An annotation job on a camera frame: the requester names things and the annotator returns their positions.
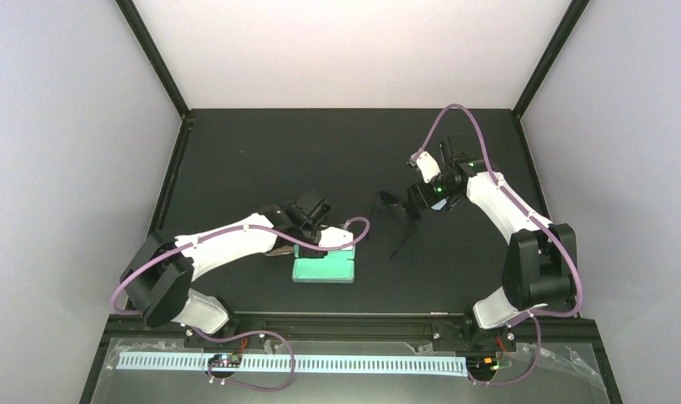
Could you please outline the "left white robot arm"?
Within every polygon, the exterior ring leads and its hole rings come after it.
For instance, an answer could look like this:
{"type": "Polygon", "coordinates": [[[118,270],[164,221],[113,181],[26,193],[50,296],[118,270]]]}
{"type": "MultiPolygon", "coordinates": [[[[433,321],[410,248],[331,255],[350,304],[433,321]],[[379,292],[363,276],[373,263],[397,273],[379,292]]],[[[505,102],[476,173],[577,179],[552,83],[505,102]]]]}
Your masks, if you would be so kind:
{"type": "Polygon", "coordinates": [[[229,225],[196,234],[152,233],[120,276],[110,298],[113,310],[126,294],[149,327],[186,325],[205,334],[219,332],[231,319],[222,300],[194,289],[209,272],[252,255],[301,252],[323,260],[332,251],[350,248],[353,235],[325,219],[331,205],[309,191],[295,201],[265,205],[229,225]]]}

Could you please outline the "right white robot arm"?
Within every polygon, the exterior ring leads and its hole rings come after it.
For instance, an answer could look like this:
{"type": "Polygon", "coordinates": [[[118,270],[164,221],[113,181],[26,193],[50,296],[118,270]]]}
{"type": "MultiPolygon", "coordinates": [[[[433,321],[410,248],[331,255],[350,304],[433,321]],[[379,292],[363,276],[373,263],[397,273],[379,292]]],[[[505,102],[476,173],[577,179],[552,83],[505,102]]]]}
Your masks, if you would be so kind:
{"type": "Polygon", "coordinates": [[[405,210],[415,221],[423,210],[452,210],[463,199],[477,206],[508,245],[501,284],[476,302],[463,328],[466,347],[487,351],[497,340],[495,328],[508,326],[551,303],[578,301],[576,237],[567,224],[555,224],[533,210],[489,167],[486,159],[460,152],[455,139],[440,143],[441,159],[420,149],[408,159],[421,180],[407,190],[405,210]]]}

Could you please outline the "brown plaid glasses case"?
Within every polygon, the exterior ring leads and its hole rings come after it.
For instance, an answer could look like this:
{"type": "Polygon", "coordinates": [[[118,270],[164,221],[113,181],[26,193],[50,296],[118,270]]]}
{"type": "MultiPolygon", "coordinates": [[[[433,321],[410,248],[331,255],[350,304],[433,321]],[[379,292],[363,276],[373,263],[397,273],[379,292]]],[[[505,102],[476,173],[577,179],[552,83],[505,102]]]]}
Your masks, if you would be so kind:
{"type": "Polygon", "coordinates": [[[292,255],[295,253],[295,248],[291,245],[285,245],[277,247],[271,251],[266,252],[264,255],[266,257],[281,257],[286,255],[292,255]]]}

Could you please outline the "blue-grey glasses case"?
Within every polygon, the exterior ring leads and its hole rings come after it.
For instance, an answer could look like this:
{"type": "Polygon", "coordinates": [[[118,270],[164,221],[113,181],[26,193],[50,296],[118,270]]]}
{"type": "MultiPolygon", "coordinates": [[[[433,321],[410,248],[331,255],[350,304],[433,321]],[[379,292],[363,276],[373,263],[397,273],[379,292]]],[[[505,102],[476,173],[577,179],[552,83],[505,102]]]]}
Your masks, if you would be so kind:
{"type": "Polygon", "coordinates": [[[296,283],[349,284],[355,279],[355,247],[327,252],[323,259],[299,259],[295,246],[291,278],[296,283]]]}

